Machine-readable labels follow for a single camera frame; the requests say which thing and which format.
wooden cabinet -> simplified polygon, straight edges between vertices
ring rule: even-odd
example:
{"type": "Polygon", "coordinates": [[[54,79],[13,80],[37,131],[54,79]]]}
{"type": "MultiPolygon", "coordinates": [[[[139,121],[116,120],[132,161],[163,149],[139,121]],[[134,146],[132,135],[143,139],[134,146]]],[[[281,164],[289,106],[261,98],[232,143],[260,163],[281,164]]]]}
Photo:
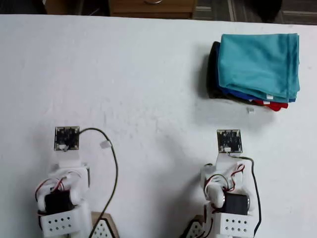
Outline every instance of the wooden cabinet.
{"type": "Polygon", "coordinates": [[[196,0],[111,0],[111,16],[192,18],[196,0]]]}

floor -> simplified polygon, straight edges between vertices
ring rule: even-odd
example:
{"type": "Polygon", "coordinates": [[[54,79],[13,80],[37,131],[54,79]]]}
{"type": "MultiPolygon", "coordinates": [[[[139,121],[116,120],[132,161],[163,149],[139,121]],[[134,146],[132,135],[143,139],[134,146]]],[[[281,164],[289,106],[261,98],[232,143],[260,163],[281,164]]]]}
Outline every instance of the floor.
{"type": "MultiPolygon", "coordinates": [[[[197,0],[194,19],[262,22],[247,0],[197,0]]],[[[283,0],[274,23],[317,25],[317,0],[283,0]]]]}

white label tag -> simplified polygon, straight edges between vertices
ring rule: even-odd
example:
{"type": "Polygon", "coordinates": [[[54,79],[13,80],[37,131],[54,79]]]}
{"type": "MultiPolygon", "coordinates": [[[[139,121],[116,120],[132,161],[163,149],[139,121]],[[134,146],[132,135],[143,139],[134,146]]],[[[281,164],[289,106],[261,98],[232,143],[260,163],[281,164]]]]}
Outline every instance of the white label tag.
{"type": "Polygon", "coordinates": [[[267,94],[267,95],[266,95],[266,99],[273,100],[274,97],[273,97],[272,95],[267,94]]]}

red cloth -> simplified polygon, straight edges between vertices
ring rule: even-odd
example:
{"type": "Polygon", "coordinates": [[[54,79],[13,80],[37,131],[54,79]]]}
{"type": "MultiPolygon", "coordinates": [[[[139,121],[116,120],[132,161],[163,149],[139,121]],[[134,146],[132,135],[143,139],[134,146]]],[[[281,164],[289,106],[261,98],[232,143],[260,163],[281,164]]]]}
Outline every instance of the red cloth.
{"type": "Polygon", "coordinates": [[[270,102],[269,104],[264,104],[262,100],[252,100],[253,102],[256,102],[259,105],[266,106],[271,108],[273,111],[278,112],[281,110],[281,108],[288,108],[288,103],[276,103],[276,102],[270,102]]]}

wooden drawer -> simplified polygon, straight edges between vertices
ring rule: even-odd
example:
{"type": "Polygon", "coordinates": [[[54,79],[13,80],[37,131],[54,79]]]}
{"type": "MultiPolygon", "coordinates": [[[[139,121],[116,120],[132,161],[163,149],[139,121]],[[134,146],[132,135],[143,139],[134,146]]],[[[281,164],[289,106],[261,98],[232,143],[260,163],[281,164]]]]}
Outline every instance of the wooden drawer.
{"type": "Polygon", "coordinates": [[[192,13],[195,0],[111,0],[110,10],[116,13],[192,13]]]}

